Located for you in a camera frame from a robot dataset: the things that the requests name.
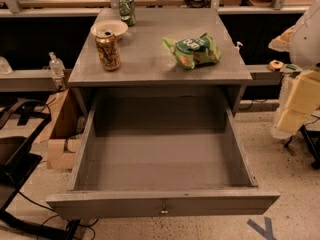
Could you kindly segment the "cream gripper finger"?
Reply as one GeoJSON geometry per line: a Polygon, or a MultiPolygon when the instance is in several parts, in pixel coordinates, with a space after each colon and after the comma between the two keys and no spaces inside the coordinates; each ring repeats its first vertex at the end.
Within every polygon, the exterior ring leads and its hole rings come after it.
{"type": "Polygon", "coordinates": [[[277,36],[276,38],[272,39],[268,45],[268,47],[272,50],[278,52],[288,52],[289,46],[291,43],[291,35],[293,32],[293,28],[290,27],[286,29],[281,35],[277,36]]]}
{"type": "Polygon", "coordinates": [[[287,134],[295,134],[319,106],[320,72],[305,70],[293,80],[277,128],[287,134]]]}

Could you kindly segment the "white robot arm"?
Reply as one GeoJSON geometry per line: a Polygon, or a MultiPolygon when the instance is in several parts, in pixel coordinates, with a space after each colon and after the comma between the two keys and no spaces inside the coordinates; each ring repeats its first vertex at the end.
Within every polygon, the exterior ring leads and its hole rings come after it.
{"type": "Polygon", "coordinates": [[[284,76],[271,128],[274,138],[287,139],[320,106],[320,0],[315,0],[292,27],[274,38],[269,48],[288,52],[290,62],[301,69],[295,78],[284,76]]]}

